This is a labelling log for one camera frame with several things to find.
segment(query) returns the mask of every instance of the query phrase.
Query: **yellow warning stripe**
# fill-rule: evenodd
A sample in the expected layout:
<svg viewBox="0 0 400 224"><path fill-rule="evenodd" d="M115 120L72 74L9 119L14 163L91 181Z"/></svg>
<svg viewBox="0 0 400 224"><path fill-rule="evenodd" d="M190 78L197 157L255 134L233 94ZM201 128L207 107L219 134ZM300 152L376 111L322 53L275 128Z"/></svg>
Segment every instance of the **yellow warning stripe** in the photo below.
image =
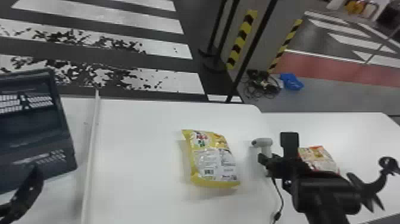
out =
<svg viewBox="0 0 400 224"><path fill-rule="evenodd" d="M235 44L232 47L232 51L226 63L226 67L228 69L233 69L235 67L236 62L239 60L240 53L246 44L246 38L251 33L251 27L256 18L257 18L257 10L247 11L243 23L239 28L239 33L237 34Z"/></svg>
<svg viewBox="0 0 400 224"><path fill-rule="evenodd" d="M299 26L301 25L301 23L303 22L303 20L296 20L295 24L292 27L292 30L289 32L289 34L287 35L287 37L285 38L284 43L282 44L282 46L279 48L277 55L275 56L275 59L272 61L271 66L268 69L268 73L272 73L276 67L276 65L278 64L280 57L282 57L283 52L286 50L286 48L288 47L290 41L293 39L293 37L296 34L296 31L298 30Z"/></svg>

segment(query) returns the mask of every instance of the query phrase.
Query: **laptop keyboard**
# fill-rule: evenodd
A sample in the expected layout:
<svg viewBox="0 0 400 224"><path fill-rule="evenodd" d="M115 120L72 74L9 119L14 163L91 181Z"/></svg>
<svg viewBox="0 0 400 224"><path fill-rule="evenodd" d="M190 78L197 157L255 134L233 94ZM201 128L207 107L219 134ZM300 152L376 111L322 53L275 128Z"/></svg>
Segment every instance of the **laptop keyboard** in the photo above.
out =
<svg viewBox="0 0 400 224"><path fill-rule="evenodd" d="M14 113L21 110L51 105L53 105L51 97L44 94L0 95L0 114Z"/></svg>

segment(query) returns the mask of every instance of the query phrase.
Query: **plastic food package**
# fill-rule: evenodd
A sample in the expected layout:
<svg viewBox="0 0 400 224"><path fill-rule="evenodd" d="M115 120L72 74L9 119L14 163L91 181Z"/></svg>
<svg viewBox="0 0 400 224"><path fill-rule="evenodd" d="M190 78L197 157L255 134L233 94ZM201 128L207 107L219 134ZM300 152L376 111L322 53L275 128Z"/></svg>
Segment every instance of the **plastic food package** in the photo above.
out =
<svg viewBox="0 0 400 224"><path fill-rule="evenodd" d="M197 186L230 188L240 184L236 163L224 136L182 130L188 146L190 180Z"/></svg>
<svg viewBox="0 0 400 224"><path fill-rule="evenodd" d="M329 171L340 174L338 166L324 147L298 148L298 152L300 158L312 171Z"/></svg>

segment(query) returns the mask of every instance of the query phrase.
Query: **barcode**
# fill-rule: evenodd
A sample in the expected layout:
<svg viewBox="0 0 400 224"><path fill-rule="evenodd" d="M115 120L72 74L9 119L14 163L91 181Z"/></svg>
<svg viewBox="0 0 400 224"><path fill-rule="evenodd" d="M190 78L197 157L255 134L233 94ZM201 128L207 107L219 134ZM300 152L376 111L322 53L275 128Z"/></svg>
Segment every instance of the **barcode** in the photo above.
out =
<svg viewBox="0 0 400 224"><path fill-rule="evenodd" d="M214 175L214 170L204 170L204 175Z"/></svg>

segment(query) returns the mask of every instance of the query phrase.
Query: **metal pole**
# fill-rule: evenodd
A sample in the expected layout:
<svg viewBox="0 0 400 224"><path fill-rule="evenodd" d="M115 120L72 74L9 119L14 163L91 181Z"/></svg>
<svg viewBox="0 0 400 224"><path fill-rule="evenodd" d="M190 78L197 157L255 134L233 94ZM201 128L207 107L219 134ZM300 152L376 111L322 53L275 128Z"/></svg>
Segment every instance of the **metal pole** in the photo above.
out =
<svg viewBox="0 0 400 224"><path fill-rule="evenodd" d="M231 7L229 15L228 15L228 20L226 21L226 25L225 25L224 31L222 33L221 41L220 41L220 44L218 45L217 53L214 56L214 62L213 62L214 65L218 64L222 49L224 48L226 38L228 37L230 25L232 25L233 17L235 16L235 12L236 12L236 9L238 8L238 5L239 5L239 0L233 0L232 7Z"/></svg>
<svg viewBox="0 0 400 224"><path fill-rule="evenodd" d="M235 94L236 89L238 88L239 82L242 79L243 75L245 74L247 65L250 62L251 57L253 56L253 53L255 51L255 48L258 45L258 42L261 39L261 36L263 35L264 29L267 26L268 21L270 20L270 17L272 15L272 12L275 9L275 6L277 4L278 0L271 0L270 3L268 4L268 8L267 11L264 14L264 17L261 20L260 26L258 27L258 30L255 34L255 37L253 39L253 42L250 45L249 51L246 54L245 59L243 60L243 64L239 69L239 73L236 76L235 81L233 82L233 86L232 89L229 92L228 97L226 98L225 103L230 103L230 101L232 100L232 96L233 94Z"/></svg>
<svg viewBox="0 0 400 224"><path fill-rule="evenodd" d="M385 39L385 41L392 39L399 30L400 30L400 25L395 29L395 31L393 31L393 33L388 38ZM371 54L371 56L364 62L364 64L368 64L372 60L372 58L383 48L383 46L384 46L384 44L381 43L381 45L378 47L378 49L376 49L374 51L374 53Z"/></svg>
<svg viewBox="0 0 400 224"><path fill-rule="evenodd" d="M220 27L222 13L224 13L225 4L226 4L227 1L228 0L222 0L221 1L220 9L218 10L217 20L215 21L215 25L214 25L214 28L212 30L210 42L208 43L207 53L211 53L211 50L213 48L214 41L215 41L215 36L217 35L218 28Z"/></svg>

